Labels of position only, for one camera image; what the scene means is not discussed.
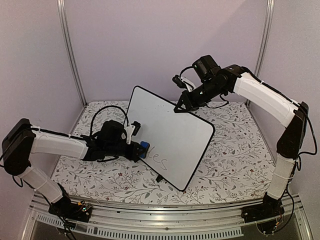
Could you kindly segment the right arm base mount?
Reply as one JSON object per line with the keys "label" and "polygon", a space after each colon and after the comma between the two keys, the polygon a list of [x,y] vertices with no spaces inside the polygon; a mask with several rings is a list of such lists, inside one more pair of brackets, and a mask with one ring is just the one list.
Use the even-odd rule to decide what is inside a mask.
{"label": "right arm base mount", "polygon": [[265,195],[262,203],[245,206],[241,209],[241,217],[245,223],[265,220],[285,213],[282,201]]}

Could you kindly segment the small black-framed whiteboard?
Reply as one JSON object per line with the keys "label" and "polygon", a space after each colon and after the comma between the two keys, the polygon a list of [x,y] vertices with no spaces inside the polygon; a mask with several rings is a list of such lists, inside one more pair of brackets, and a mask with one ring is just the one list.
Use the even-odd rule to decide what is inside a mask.
{"label": "small black-framed whiteboard", "polygon": [[174,108],[174,103],[137,85],[127,117],[141,125],[132,140],[149,143],[142,161],[182,192],[201,163],[215,127],[193,113],[175,113]]}

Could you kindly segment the blue whiteboard eraser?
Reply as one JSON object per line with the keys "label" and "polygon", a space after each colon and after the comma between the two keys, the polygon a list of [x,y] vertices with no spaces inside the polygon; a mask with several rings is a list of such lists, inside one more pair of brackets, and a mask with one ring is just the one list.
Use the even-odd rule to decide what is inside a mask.
{"label": "blue whiteboard eraser", "polygon": [[145,159],[146,156],[147,156],[148,150],[149,150],[149,148],[150,148],[150,144],[149,144],[148,142],[141,141],[141,142],[140,142],[140,145],[141,145],[141,147],[142,147],[142,152],[141,152],[141,154],[139,155],[139,157],[140,157],[141,159]]}

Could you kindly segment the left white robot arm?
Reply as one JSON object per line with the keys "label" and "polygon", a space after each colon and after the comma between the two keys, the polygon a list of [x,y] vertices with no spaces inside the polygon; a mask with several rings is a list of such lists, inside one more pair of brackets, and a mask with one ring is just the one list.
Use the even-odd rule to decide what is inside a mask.
{"label": "left white robot arm", "polygon": [[89,135],[70,135],[33,126],[22,118],[2,141],[4,170],[17,176],[55,204],[55,209],[63,216],[74,213],[74,205],[62,187],[52,181],[42,170],[32,166],[31,154],[51,154],[67,156],[87,162],[106,162],[108,157],[115,160],[124,157],[137,162],[147,155],[150,144],[135,142],[133,137],[141,125],[133,122],[124,126],[120,122],[104,122],[101,130]]}

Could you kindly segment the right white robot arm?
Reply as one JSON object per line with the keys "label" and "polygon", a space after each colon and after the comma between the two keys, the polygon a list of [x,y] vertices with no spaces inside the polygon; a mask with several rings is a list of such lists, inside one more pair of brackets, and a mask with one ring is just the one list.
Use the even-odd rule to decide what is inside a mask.
{"label": "right white robot arm", "polygon": [[309,107],[285,96],[264,81],[258,79],[247,67],[236,64],[220,67],[210,55],[197,59],[185,70],[192,69],[200,79],[196,87],[182,74],[172,81],[181,89],[175,113],[189,113],[208,104],[213,98],[236,94],[254,103],[272,116],[282,127],[283,133],[276,143],[276,164],[272,180],[264,194],[258,213],[269,218],[278,210],[278,203],[293,179],[299,151],[306,133]]}

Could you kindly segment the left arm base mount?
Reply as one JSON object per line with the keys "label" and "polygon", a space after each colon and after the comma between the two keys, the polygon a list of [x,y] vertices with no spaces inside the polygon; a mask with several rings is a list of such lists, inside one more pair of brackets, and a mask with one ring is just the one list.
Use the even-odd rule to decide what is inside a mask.
{"label": "left arm base mount", "polygon": [[56,203],[51,203],[48,212],[61,218],[88,223],[92,210],[92,205],[83,200],[74,203],[68,198],[62,198]]}

